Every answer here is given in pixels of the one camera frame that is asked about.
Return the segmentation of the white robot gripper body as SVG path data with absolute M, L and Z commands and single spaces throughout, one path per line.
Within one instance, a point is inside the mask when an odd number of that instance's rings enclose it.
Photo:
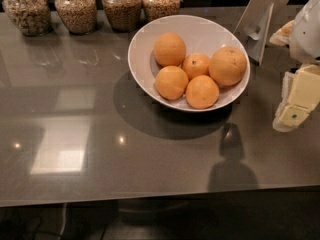
M 296 15 L 289 52 L 301 63 L 320 63 L 320 0 L 309 0 Z

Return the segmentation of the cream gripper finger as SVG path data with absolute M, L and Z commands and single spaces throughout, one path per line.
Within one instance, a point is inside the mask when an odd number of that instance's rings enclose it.
M 289 37 L 294 21 L 291 20 L 273 33 L 269 41 L 277 46 L 286 46 L 289 44 Z

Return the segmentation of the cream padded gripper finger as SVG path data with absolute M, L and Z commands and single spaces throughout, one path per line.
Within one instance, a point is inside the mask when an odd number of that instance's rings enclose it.
M 297 129 L 320 103 L 320 66 L 303 64 L 295 73 L 286 72 L 273 128 L 279 132 Z

